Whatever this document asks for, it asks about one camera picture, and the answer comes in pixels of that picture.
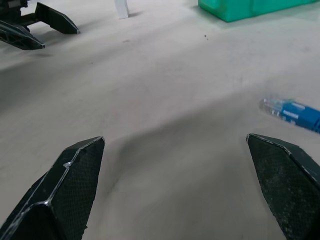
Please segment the floor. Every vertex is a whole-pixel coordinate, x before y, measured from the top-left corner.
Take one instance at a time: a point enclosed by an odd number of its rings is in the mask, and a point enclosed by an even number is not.
[[[274,94],[320,108],[319,3],[224,23],[196,0],[128,0],[122,20],[113,1],[42,2],[81,34],[37,23],[46,49],[0,43],[0,222],[64,148],[102,135],[83,239],[285,239],[246,135],[320,159],[318,135],[258,108]]]

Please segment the white post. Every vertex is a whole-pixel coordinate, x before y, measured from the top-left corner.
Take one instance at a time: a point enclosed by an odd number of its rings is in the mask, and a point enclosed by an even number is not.
[[[129,9],[127,0],[114,0],[115,8],[118,12],[119,19],[126,19],[129,17]]]

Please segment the green container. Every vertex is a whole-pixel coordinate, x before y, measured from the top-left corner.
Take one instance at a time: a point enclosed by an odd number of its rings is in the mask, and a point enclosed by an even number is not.
[[[226,22],[314,2],[317,0],[198,0],[202,9]]]

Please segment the blue object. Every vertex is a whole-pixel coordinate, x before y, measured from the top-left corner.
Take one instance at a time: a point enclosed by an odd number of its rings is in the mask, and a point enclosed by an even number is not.
[[[260,107],[267,113],[299,127],[320,133],[320,111],[292,99],[265,98]]]

